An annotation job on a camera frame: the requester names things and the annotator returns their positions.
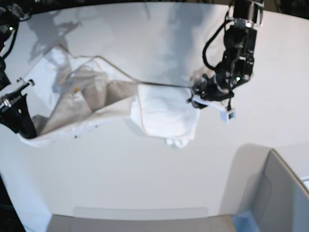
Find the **white table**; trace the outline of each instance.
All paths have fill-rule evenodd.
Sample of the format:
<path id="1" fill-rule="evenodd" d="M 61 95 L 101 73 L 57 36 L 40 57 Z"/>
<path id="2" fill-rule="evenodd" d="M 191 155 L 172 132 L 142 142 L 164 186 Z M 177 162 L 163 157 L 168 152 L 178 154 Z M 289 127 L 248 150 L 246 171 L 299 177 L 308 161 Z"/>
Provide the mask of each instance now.
<path id="1" fill-rule="evenodd" d="M 11 81 L 24 76 L 61 43 L 75 56 L 104 56 L 138 79 L 181 84 L 203 70 L 210 73 L 202 48 L 226 10 L 156 2 L 34 15 L 20 24 L 6 72 Z M 196 210 L 194 217 L 236 213 L 246 183 L 263 166 L 267 146 L 283 154 L 297 143 L 309 147 L 308 36 L 309 21 L 265 12 L 254 78 L 237 89 L 233 101 L 237 119 L 227 125 L 216 110 L 202 110 L 196 138 L 184 149 L 145 137 L 124 120 L 48 149 L 25 145 L 0 126 L 0 172 L 22 222 L 43 231 L 51 214 L 74 216 L 77 207 L 107 214 L 111 209 L 188 208 Z M 220 34 L 208 50 L 213 65 L 223 51 Z M 27 91 L 31 115 L 46 114 L 31 88 Z"/>

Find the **crumpled fabric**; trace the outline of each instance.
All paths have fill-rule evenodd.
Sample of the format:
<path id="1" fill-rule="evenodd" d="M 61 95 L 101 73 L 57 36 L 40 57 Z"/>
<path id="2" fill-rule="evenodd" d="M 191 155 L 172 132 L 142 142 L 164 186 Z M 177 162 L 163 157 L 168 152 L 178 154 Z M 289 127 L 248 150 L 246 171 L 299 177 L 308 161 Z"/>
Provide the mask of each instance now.
<path id="1" fill-rule="evenodd" d="M 19 135 L 28 145 L 50 146 L 124 117 L 168 145 L 184 147 L 194 139 L 199 110 L 186 103 L 188 88 L 143 83 L 101 57 L 75 58 L 56 46 L 24 79 L 34 80 L 32 90 L 50 110 L 32 118 L 38 137 Z"/>

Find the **wire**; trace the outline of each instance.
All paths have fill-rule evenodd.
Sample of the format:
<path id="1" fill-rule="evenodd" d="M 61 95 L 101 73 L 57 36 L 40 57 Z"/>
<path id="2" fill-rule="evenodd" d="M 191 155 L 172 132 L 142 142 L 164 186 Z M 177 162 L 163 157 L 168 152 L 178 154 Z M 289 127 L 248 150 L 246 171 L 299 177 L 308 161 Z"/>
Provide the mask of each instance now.
<path id="1" fill-rule="evenodd" d="M 203 61 L 204 64 L 207 66 L 207 68 L 211 69 L 211 70 L 215 70 L 215 67 L 211 66 L 206 58 L 206 51 L 207 48 L 209 47 L 209 45 L 211 44 L 211 42 L 218 36 L 218 34 L 220 33 L 220 31 L 226 26 L 226 24 L 230 23 L 231 20 L 225 20 L 224 23 L 217 29 L 217 31 L 214 33 L 214 35 L 207 41 L 207 43 L 205 44 L 205 47 L 203 49 Z"/>
<path id="2" fill-rule="evenodd" d="M 230 100 L 228 100 L 227 111 L 230 111 L 232 109 L 231 102 L 232 102 L 232 98 L 230 98 Z"/>
<path id="3" fill-rule="evenodd" d="M 16 36 L 17 36 L 17 31 L 18 31 L 18 24 L 15 28 L 15 31 L 14 31 L 14 36 L 13 36 L 13 39 L 11 41 L 11 44 L 10 44 L 10 48 L 9 50 L 3 55 L 3 59 L 7 58 L 7 56 L 11 53 L 12 49 L 13 49 L 13 46 L 14 46 L 14 43 L 15 43 L 15 40 L 16 40 Z"/>
<path id="4" fill-rule="evenodd" d="M 162 83 L 154 83 L 154 82 L 147 82 L 147 81 L 141 81 L 137 78 L 134 78 L 132 76 L 130 76 L 128 73 L 124 72 L 123 70 L 121 70 L 119 67 L 117 67 L 116 65 L 112 64 L 111 62 L 109 62 L 107 59 L 105 59 L 104 57 L 101 56 L 94 56 L 94 57 L 89 57 L 89 56 L 78 56 L 80 58 L 90 58 L 90 60 L 86 61 L 85 63 L 81 64 L 78 68 L 80 69 L 83 65 L 87 64 L 88 62 L 94 60 L 95 58 L 99 58 L 105 62 L 107 62 L 109 65 L 113 66 L 115 69 L 117 69 L 119 72 L 121 72 L 123 75 L 125 75 L 126 77 L 128 77 L 129 79 L 131 79 L 133 82 L 137 83 L 137 84 L 144 84 L 144 85 L 152 85 L 152 86 L 164 86 L 164 87 L 177 87 L 177 88 L 191 88 L 190 86 L 183 86 L 183 85 L 172 85 L 172 84 L 162 84 Z"/>

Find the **tabletop surface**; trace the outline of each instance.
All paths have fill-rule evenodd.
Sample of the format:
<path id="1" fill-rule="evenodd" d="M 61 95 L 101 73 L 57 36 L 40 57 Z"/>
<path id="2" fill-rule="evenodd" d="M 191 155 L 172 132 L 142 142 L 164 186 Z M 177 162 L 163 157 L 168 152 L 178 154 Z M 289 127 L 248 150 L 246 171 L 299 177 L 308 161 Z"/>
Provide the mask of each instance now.
<path id="1" fill-rule="evenodd" d="M 221 5 L 148 2 L 34 15 L 20 24 L 6 73 L 12 82 L 25 76 L 61 44 L 74 56 L 103 56 L 140 80 L 182 84 L 211 73 L 201 52 L 226 10 Z M 21 143 L 0 126 L 5 138 L 0 140 L 0 172 L 19 216 L 73 216 L 76 208 L 197 209 L 201 217 L 234 214 L 268 147 L 302 169 L 299 175 L 309 176 L 289 149 L 295 144 L 309 147 L 308 36 L 308 21 L 265 12 L 254 77 L 235 91 L 237 118 L 227 125 L 216 110 L 202 110 L 195 140 L 183 149 L 143 136 L 123 119 L 42 149 Z M 209 61 L 218 63 L 223 51 L 221 33 L 209 47 Z M 46 114 L 43 103 L 27 91 L 30 114 Z"/>

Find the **dark background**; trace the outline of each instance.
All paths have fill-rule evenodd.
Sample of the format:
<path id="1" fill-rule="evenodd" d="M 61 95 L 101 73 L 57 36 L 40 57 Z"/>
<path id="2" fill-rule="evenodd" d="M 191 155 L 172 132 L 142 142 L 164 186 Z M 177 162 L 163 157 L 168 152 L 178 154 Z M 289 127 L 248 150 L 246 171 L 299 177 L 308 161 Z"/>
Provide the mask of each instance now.
<path id="1" fill-rule="evenodd" d="M 138 2 L 142 0 L 37 0 L 34 13 L 93 4 Z M 230 0 L 160 0 L 228 4 Z M 279 12 L 309 19 L 309 0 L 265 0 L 266 11 Z"/>
<path id="2" fill-rule="evenodd" d="M 0 176 L 0 232 L 24 232 Z"/>

